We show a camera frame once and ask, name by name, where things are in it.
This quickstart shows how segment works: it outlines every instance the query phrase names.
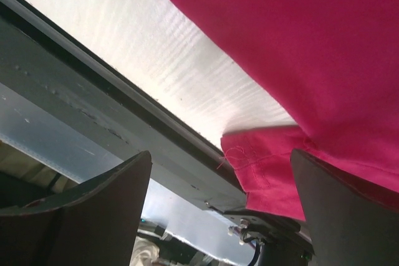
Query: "white fabric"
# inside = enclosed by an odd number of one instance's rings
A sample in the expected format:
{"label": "white fabric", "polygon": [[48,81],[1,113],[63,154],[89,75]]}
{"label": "white fabric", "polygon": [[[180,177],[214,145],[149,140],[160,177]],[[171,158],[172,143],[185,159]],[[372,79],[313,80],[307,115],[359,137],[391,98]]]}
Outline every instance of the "white fabric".
{"label": "white fabric", "polygon": [[216,146],[294,122],[169,0],[26,1]]}
{"label": "white fabric", "polygon": [[151,266],[158,258],[160,249],[154,243],[136,237],[135,246],[133,248],[130,266]]}

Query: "clothing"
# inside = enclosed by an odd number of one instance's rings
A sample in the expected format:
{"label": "clothing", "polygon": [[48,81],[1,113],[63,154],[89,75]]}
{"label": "clothing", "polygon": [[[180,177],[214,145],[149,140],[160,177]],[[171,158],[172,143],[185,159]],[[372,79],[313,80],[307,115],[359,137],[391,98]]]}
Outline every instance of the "clothing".
{"label": "clothing", "polygon": [[154,243],[136,237],[135,245],[133,247],[132,259],[130,266],[151,266],[152,263],[158,258],[160,249]]}
{"label": "clothing", "polygon": [[223,137],[248,207],[304,219],[302,148],[399,192],[399,0],[171,0],[299,126]]}

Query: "dark plastic piece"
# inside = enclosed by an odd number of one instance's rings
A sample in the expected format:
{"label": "dark plastic piece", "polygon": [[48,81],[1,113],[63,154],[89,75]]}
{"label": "dark plastic piece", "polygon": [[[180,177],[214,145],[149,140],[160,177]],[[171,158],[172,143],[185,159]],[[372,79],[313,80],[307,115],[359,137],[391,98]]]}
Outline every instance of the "dark plastic piece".
{"label": "dark plastic piece", "polygon": [[68,191],[1,209],[1,264],[129,265],[150,173],[142,152]]}
{"label": "dark plastic piece", "polygon": [[320,266],[399,265],[399,194],[301,150],[291,163]]}
{"label": "dark plastic piece", "polygon": [[153,222],[144,221],[142,219],[140,225],[138,226],[138,232],[145,234],[145,235],[161,238],[163,236],[163,234],[165,233],[165,228],[163,228]]}
{"label": "dark plastic piece", "polygon": [[292,219],[250,210],[226,211],[223,216],[236,224],[239,224],[241,219],[247,219],[251,223],[248,229],[252,236],[260,238],[270,236],[276,240],[293,242],[302,251],[314,253],[312,244],[296,234],[300,230],[300,225]]}
{"label": "dark plastic piece", "polygon": [[9,206],[22,207],[52,194],[51,190],[0,173],[0,209]]}
{"label": "dark plastic piece", "polygon": [[307,266],[304,250],[293,242],[265,243],[258,266]]}

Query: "bolt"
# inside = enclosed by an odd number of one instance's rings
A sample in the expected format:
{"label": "bolt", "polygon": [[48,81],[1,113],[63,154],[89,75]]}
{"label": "bolt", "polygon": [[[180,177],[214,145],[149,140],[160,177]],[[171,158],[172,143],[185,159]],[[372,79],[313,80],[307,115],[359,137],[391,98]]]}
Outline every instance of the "bolt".
{"label": "bolt", "polygon": [[234,235],[234,227],[229,227],[227,229],[227,235],[229,235],[229,236],[233,236]]}
{"label": "bolt", "polygon": [[242,219],[241,219],[241,222],[240,222],[240,224],[239,224],[239,227],[242,228],[242,229],[247,229],[248,226],[249,226],[250,224],[251,224],[251,223],[250,223],[249,220],[247,220],[247,219],[245,219],[245,218],[242,218]]}

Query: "black curved object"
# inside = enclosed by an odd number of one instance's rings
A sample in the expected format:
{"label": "black curved object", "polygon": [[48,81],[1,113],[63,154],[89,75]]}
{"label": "black curved object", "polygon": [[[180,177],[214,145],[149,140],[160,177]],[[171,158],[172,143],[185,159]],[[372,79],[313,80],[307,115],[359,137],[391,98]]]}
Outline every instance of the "black curved object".
{"label": "black curved object", "polygon": [[399,265],[399,194],[301,150],[291,164],[320,266]]}
{"label": "black curved object", "polygon": [[142,152],[68,191],[1,209],[1,265],[129,265],[150,173]]}

